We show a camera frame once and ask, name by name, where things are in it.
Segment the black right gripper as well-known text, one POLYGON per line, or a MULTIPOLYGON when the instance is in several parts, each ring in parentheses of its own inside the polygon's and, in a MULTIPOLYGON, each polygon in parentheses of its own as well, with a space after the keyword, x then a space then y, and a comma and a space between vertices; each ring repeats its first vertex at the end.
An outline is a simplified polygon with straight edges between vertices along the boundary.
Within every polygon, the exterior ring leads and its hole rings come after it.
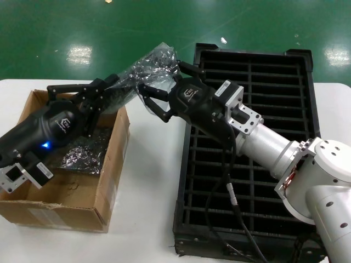
POLYGON ((144 105, 165 123, 175 115, 220 144, 233 143, 233 130, 224 120, 224 106, 213 99, 216 90, 200 81, 206 77, 205 70, 181 60, 177 64, 181 73, 192 77, 180 79, 170 93, 139 84, 144 105), (160 102, 169 102, 170 110, 163 109, 160 102))

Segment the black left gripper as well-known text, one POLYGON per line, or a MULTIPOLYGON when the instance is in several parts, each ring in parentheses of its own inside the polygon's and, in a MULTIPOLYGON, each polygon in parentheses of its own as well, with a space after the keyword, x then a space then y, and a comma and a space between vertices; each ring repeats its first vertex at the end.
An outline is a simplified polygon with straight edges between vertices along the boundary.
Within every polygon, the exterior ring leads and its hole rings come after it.
POLYGON ((117 74, 111 74, 88 84, 47 86, 53 102, 29 114, 1 137, 1 167, 28 164, 30 156, 39 162, 81 135, 91 137, 103 109, 102 93, 118 80, 117 74), (73 93, 69 100, 56 100, 58 94, 66 93, 73 93))

